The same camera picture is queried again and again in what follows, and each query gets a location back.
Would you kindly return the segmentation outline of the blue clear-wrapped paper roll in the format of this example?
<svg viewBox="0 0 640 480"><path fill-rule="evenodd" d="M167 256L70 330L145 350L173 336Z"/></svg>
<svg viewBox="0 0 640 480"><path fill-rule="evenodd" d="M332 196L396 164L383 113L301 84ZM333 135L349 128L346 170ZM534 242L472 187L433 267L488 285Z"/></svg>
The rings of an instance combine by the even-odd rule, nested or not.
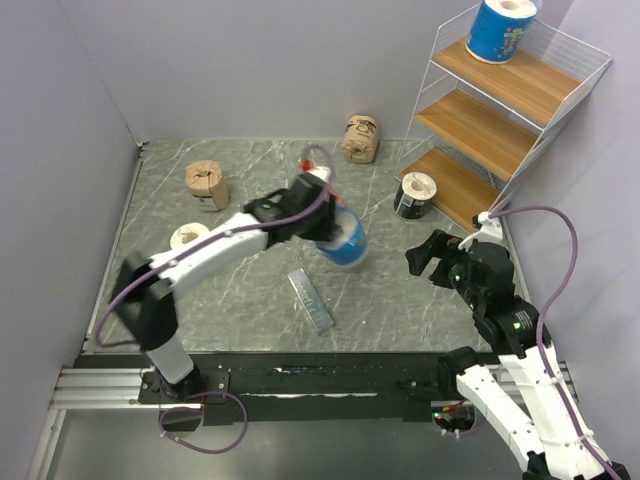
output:
<svg viewBox="0 0 640 480"><path fill-rule="evenodd" d="M368 240L359 218L346 206L336 207L336 230L328 242L317 242L318 250L335 265L355 266L368 249Z"/></svg>

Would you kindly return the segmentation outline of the blue printed paper roll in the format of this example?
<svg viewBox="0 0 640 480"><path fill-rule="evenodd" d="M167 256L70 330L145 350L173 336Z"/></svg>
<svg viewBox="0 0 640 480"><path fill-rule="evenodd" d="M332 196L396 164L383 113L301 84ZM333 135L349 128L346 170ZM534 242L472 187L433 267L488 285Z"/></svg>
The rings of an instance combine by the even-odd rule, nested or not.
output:
<svg viewBox="0 0 640 480"><path fill-rule="evenodd" d="M509 62L540 5L529 0L482 1L465 41L467 52L488 64Z"/></svg>

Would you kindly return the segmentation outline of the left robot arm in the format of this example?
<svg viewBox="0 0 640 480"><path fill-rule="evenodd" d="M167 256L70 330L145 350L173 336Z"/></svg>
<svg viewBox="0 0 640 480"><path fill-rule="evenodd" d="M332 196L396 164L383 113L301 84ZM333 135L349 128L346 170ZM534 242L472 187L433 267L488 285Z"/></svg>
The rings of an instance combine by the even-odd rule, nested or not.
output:
<svg viewBox="0 0 640 480"><path fill-rule="evenodd" d="M202 389L200 372L177 336L175 302L227 264L296 236L328 241L336 231L332 173L314 167L288 188L251 201L240 213L201 239L146 258L130 256L122 266L110 307L160 374L174 401Z"/></svg>

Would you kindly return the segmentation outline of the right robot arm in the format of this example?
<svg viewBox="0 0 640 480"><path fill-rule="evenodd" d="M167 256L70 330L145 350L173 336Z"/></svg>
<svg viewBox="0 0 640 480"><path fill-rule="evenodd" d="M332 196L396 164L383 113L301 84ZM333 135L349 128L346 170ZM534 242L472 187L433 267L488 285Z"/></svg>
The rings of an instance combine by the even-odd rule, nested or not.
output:
<svg viewBox="0 0 640 480"><path fill-rule="evenodd" d="M437 386L446 397L463 397L481 412L509 447L525 479L626 479L608 459L581 419L538 310L515 292L514 265L499 244L434 231L405 253L409 272L452 289L470 308L474 325L511 376L523 401L517 403L471 347L439 359Z"/></svg>

